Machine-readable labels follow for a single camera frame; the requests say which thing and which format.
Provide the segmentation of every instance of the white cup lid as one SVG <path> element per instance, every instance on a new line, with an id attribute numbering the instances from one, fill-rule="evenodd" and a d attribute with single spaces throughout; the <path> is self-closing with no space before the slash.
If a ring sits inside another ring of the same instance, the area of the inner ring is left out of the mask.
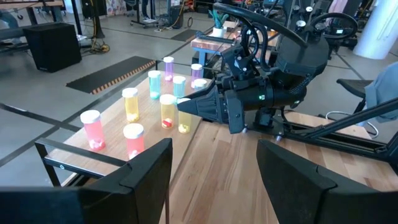
<path id="1" fill-rule="evenodd" d="M 88 110 L 85 112 L 82 112 L 80 115 L 80 121 L 83 124 L 92 124 L 101 119 L 101 113 L 97 110 Z"/>
<path id="2" fill-rule="evenodd" d="M 123 128 L 123 134 L 125 138 L 137 139 L 144 134 L 144 127 L 137 123 L 128 124 Z"/>
<path id="3" fill-rule="evenodd" d="M 189 98 L 179 98 L 179 99 L 177 100 L 177 104 L 182 103 L 182 102 L 185 102 L 185 101 L 188 101 L 188 100 L 191 100 L 191 99 L 189 99 Z"/>
<path id="4" fill-rule="evenodd" d="M 129 98 L 129 97 L 134 97 L 138 95 L 138 90 L 137 88 L 125 88 L 122 91 L 122 96 L 125 98 Z"/>
<path id="5" fill-rule="evenodd" d="M 174 76 L 173 77 L 173 82 L 175 83 L 175 84 L 181 84 L 181 83 L 183 83 L 183 82 L 185 82 L 185 80 L 186 80 L 186 78 L 185 77 L 182 77 L 182 76 Z"/>
<path id="6" fill-rule="evenodd" d="M 206 85 L 207 81 L 202 79 L 202 78 L 198 78 L 195 81 L 193 81 L 193 85 L 195 87 L 204 87 Z"/>
<path id="7" fill-rule="evenodd" d="M 191 69 L 192 70 L 201 70 L 203 66 L 201 64 L 192 64 Z"/>
<path id="8" fill-rule="evenodd" d="M 164 94 L 160 96 L 160 103 L 163 105 L 172 105 L 175 103 L 176 97 L 171 94 Z"/>
<path id="9" fill-rule="evenodd" d="M 165 62 L 165 63 L 174 62 L 174 58 L 173 57 L 164 57 L 163 62 Z"/>
<path id="10" fill-rule="evenodd" d="M 160 76 L 160 71 L 153 70 L 148 72 L 148 77 L 149 78 L 157 78 Z"/>

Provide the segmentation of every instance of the clear plastic cup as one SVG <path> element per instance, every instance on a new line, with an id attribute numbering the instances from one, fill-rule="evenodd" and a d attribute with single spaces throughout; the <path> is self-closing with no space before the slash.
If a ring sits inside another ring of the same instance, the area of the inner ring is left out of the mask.
<path id="1" fill-rule="evenodd" d="M 177 103 L 191 100 L 189 98 L 181 98 L 177 100 Z M 192 115 L 179 111 L 178 112 L 178 131 L 182 134 L 187 134 L 191 131 Z"/>
<path id="2" fill-rule="evenodd" d="M 173 57 L 165 57 L 163 58 L 165 72 L 164 72 L 164 80 L 172 81 L 174 76 L 174 58 Z"/>
<path id="3" fill-rule="evenodd" d="M 201 78 L 201 70 L 202 70 L 202 65 L 201 64 L 192 64 L 191 65 L 191 88 L 195 87 L 194 81 L 197 78 Z"/>
<path id="4" fill-rule="evenodd" d="M 101 113 L 88 110 L 80 115 L 81 122 L 85 125 L 88 144 L 92 151 L 105 148 L 105 137 L 101 125 Z"/>
<path id="5" fill-rule="evenodd" d="M 202 89 L 206 88 L 207 81 L 202 78 L 198 78 L 193 82 L 193 84 L 194 84 L 196 91 L 202 90 Z"/>
<path id="6" fill-rule="evenodd" d="M 185 77 L 174 76 L 173 78 L 173 93 L 176 98 L 181 98 L 185 96 Z"/>
<path id="7" fill-rule="evenodd" d="M 149 71 L 149 94 L 150 97 L 154 100 L 160 97 L 160 71 Z"/>
<path id="8" fill-rule="evenodd" d="M 127 141 L 127 154 L 129 159 L 144 152 L 144 127 L 141 124 L 128 124 L 123 128 L 123 134 Z"/>
<path id="9" fill-rule="evenodd" d="M 122 91 L 122 96 L 124 97 L 127 121 L 130 123 L 138 121 L 138 90 L 136 88 L 125 88 Z"/>
<path id="10" fill-rule="evenodd" d="M 160 96 L 163 128 L 172 128 L 174 125 L 175 99 L 175 96 L 171 94 L 164 94 Z"/>

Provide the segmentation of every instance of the black floor mat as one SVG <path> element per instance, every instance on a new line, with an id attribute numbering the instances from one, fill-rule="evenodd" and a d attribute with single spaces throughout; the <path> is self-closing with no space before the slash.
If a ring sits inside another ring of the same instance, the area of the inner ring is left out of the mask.
<path id="1" fill-rule="evenodd" d="M 174 37 L 172 37 L 172 40 L 179 40 L 179 41 L 191 41 L 195 38 L 195 34 L 198 32 L 198 30 L 191 30 L 191 29 L 187 29 L 177 35 L 175 35 Z"/>
<path id="2" fill-rule="evenodd" d="M 86 75 L 67 84 L 67 87 L 97 94 L 140 71 L 155 65 L 155 60 L 133 56 L 108 68 Z"/>

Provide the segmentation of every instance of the black speaker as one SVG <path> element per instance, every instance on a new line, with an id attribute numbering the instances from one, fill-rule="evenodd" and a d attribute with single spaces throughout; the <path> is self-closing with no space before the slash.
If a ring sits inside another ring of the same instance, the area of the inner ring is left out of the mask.
<path id="1" fill-rule="evenodd" d="M 184 16 L 183 16 L 184 11 L 181 12 L 181 16 L 180 16 L 181 7 L 183 7 L 183 5 L 172 6 L 170 8 L 170 23 L 171 23 L 171 25 L 173 25 L 175 23 L 173 26 L 174 29 L 181 28 L 184 23 Z"/>
<path id="2" fill-rule="evenodd" d="M 66 23 L 24 29 L 36 67 L 56 72 L 81 61 L 75 26 Z"/>

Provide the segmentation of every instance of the black panel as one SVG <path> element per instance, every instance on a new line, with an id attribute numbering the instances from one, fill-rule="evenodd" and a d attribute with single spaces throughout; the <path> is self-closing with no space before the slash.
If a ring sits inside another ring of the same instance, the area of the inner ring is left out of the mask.
<path id="1" fill-rule="evenodd" d="M 75 26 L 51 23 L 24 29 L 36 67 L 56 72 L 81 61 Z"/>
<path id="2" fill-rule="evenodd" d="M 163 139 L 87 187 L 3 187 L 2 222 L 158 224 L 171 166 L 172 140 Z"/>

